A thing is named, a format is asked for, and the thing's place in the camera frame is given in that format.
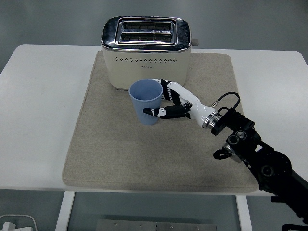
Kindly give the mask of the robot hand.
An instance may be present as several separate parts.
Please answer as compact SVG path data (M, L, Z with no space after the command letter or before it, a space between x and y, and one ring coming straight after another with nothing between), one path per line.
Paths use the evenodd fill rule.
M160 119L186 117L196 120L199 126L209 129L212 129L221 118L214 108L203 105L199 98L179 83L164 79L156 79L156 81L163 87L163 99L174 104L162 108L144 108L145 114Z

